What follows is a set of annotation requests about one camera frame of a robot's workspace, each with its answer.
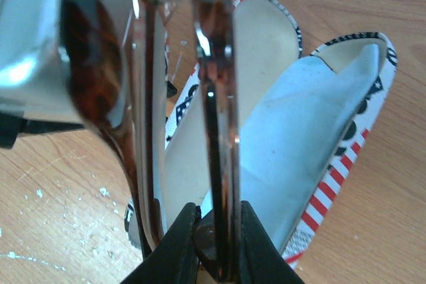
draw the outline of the black pattern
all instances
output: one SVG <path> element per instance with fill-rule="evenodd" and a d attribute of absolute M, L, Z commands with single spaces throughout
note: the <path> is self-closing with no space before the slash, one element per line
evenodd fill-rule
<path fill-rule="evenodd" d="M 126 211 L 124 213 L 124 230 L 128 232 L 128 226 L 130 224 L 130 219 L 132 218 L 134 212 L 133 201 L 130 200 L 127 204 Z"/>
<path fill-rule="evenodd" d="M 167 98 L 171 98 L 177 94 L 178 89 L 170 81 L 167 81 Z"/>
<path fill-rule="evenodd" d="M 367 111 L 368 103 L 367 99 L 364 99 L 363 102 L 359 105 L 358 114 L 363 114 L 365 111 Z"/>
<path fill-rule="evenodd" d="M 296 35 L 298 36 L 299 42 L 299 58 L 301 58 L 304 50 L 304 41 L 302 37 L 302 31 L 300 30 L 299 26 L 296 27 Z"/>
<path fill-rule="evenodd" d="M 184 102 L 182 102 L 176 107 L 176 127 L 179 125 L 180 121 L 185 115 L 185 112 L 188 110 L 188 107 L 192 99 L 194 98 L 197 89 L 198 84 L 194 84 L 193 86 L 191 86 L 188 91 L 188 96 L 185 98 Z"/>
<path fill-rule="evenodd" d="M 397 66 L 398 63 L 398 56 L 397 53 L 395 52 L 395 50 L 393 50 L 392 48 L 387 48 L 387 53 L 386 53 L 386 59 L 393 65 L 393 66 Z"/>
<path fill-rule="evenodd" d="M 376 94 L 383 90 L 383 83 L 381 82 L 380 76 L 375 79 L 375 82 L 371 86 L 370 90 L 367 93 L 367 97 L 369 99 L 370 96 Z"/>
<path fill-rule="evenodd" d="M 336 43 L 342 43 L 344 41 L 348 40 L 355 40 L 355 39 L 380 39 L 379 33 L 352 33 L 350 35 L 344 35 L 340 36 L 338 38 L 335 38 L 333 40 L 330 40 L 325 43 L 326 46 L 335 45 Z"/>

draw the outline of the wood grain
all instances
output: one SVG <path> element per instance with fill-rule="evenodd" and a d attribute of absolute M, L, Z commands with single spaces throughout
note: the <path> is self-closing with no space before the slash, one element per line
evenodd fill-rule
<path fill-rule="evenodd" d="M 279 1 L 306 54 L 341 34 L 382 31 L 399 56 L 379 120 L 298 273 L 315 284 L 426 283 L 426 0 Z M 195 61 L 191 26 L 185 3 L 169 26 L 179 90 Z M 0 282 L 118 283 L 140 262 L 123 230 L 124 175 L 89 132 L 20 139 L 0 153 L 0 185 Z"/>

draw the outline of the metal surface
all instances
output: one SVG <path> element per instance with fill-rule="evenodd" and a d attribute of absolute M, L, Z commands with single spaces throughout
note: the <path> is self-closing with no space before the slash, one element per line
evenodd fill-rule
<path fill-rule="evenodd" d="M 239 268 L 239 127 L 232 0 L 193 0 L 216 241 L 216 279 Z"/>
<path fill-rule="evenodd" d="M 122 39 L 131 0 L 102 0 Z M 69 61 L 58 43 L 61 0 L 1 0 L 0 111 L 80 122 L 67 95 Z"/>

